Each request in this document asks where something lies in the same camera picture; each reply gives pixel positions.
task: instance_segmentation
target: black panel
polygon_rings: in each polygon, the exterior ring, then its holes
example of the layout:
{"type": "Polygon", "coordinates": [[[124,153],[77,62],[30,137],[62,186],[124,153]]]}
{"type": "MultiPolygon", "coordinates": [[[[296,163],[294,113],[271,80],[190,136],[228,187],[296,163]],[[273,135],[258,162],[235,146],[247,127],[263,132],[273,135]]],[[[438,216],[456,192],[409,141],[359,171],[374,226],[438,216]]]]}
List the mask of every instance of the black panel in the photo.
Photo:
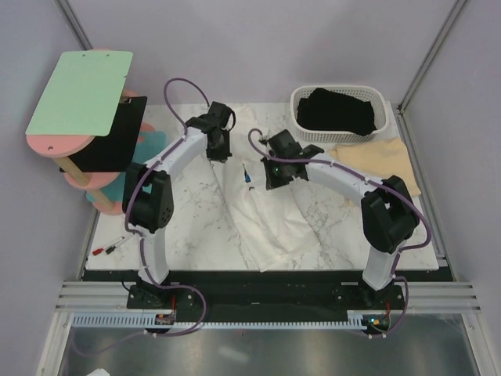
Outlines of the black panel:
{"type": "Polygon", "coordinates": [[[118,104],[110,134],[95,137],[69,158],[83,172],[123,172],[131,164],[147,97],[130,98],[118,104]]]}

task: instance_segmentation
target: black cloth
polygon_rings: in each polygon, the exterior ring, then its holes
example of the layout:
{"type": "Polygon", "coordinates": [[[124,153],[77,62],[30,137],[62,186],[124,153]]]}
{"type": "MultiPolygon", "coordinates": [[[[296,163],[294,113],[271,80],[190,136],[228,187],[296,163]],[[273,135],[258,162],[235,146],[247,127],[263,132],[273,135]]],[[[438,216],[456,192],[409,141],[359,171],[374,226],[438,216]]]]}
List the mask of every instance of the black cloth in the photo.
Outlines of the black cloth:
{"type": "Polygon", "coordinates": [[[345,131],[361,136],[376,130],[370,102],[322,88],[315,89],[308,98],[301,98],[297,123],[311,131],[345,131]]]}

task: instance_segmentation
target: beige cloth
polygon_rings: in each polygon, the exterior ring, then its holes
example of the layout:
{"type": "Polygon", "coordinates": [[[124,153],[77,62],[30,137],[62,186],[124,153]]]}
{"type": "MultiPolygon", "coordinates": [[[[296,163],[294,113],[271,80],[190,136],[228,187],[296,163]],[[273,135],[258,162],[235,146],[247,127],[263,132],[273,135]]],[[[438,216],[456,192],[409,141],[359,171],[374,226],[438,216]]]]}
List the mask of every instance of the beige cloth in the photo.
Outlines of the beige cloth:
{"type": "Polygon", "coordinates": [[[382,139],[354,146],[342,145],[330,151],[330,155],[347,166],[382,179],[397,175],[403,179],[412,197],[421,194],[414,179],[407,147],[400,138],[382,139]]]}

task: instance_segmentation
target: green board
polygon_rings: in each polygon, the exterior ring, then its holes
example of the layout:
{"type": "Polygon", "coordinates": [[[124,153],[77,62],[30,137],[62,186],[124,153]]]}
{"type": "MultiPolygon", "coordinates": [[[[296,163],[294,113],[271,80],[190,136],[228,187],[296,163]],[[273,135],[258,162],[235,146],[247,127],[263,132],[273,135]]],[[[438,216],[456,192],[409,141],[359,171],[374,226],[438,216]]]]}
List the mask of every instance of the green board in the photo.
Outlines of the green board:
{"type": "Polygon", "coordinates": [[[63,53],[26,134],[108,135],[131,62],[125,51],[63,53]]]}

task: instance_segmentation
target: pen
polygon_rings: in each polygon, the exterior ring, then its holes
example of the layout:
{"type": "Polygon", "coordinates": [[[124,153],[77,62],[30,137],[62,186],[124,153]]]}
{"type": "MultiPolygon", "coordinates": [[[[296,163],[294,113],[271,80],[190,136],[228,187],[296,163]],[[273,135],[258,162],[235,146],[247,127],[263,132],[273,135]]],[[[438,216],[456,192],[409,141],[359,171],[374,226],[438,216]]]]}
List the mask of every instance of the pen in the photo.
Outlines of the pen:
{"type": "Polygon", "coordinates": [[[113,252],[115,249],[120,247],[123,243],[125,243],[126,241],[128,241],[131,238],[132,238],[132,236],[126,237],[125,239],[119,240],[116,244],[113,244],[112,246],[108,247],[105,250],[106,254],[109,255],[111,252],[113,252]]]}
{"type": "Polygon", "coordinates": [[[95,249],[94,251],[92,251],[92,254],[94,256],[97,256],[98,254],[100,254],[101,252],[103,252],[105,249],[111,247],[112,245],[120,243],[124,239],[125,239],[125,237],[119,237],[118,239],[115,239],[115,240],[111,241],[110,243],[106,243],[102,247],[99,247],[99,248],[95,249]]]}

